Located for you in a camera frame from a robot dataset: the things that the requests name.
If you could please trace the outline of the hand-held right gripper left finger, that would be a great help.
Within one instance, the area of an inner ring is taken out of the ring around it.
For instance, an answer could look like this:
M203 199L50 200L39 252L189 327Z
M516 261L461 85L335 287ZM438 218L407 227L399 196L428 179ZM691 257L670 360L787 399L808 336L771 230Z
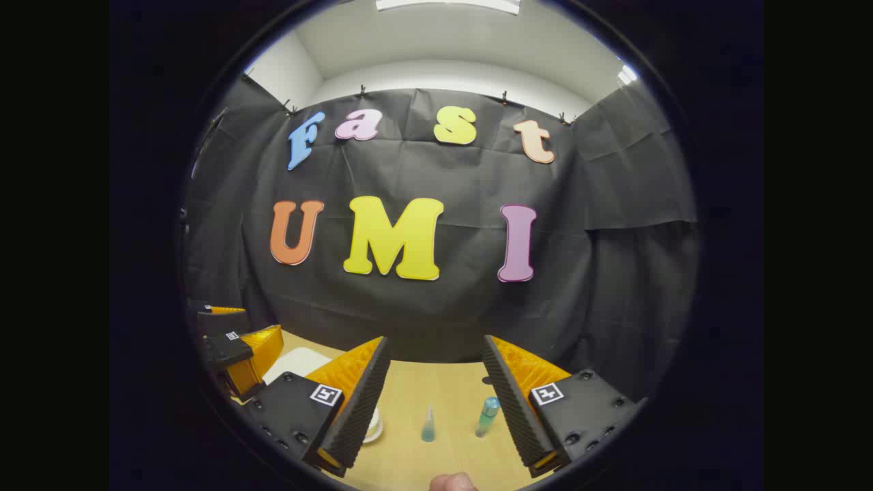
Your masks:
M309 376L281 373L239 412L283 460L343 477L367 437L390 363L389 339L380 336Z

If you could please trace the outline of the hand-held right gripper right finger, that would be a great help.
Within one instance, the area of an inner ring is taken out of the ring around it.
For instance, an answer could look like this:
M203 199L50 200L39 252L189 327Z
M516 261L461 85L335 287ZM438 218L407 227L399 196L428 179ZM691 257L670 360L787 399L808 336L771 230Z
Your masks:
M591 460L641 410L595 370L570 373L496 336L484 336L482 358L532 477Z

